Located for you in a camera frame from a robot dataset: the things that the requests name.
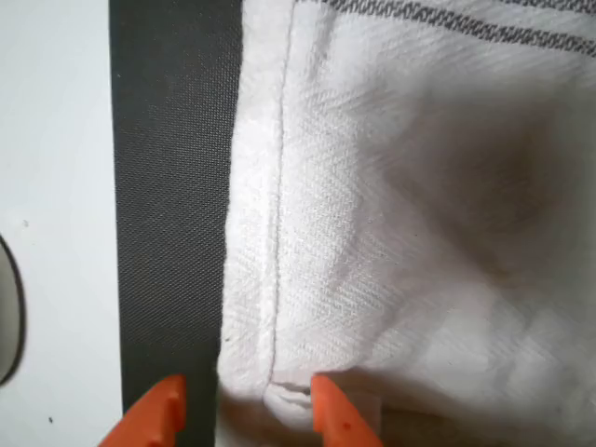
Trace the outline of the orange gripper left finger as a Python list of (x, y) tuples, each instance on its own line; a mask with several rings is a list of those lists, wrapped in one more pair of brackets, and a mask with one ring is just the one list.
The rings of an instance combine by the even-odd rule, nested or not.
[(137, 400), (100, 442), (101, 447), (173, 447), (186, 423), (186, 382), (168, 376)]

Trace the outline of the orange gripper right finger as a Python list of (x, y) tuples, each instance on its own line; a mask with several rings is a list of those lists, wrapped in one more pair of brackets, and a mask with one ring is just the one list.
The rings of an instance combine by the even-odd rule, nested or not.
[(313, 430), (326, 447), (382, 447), (383, 443), (341, 388), (325, 375), (311, 379)]

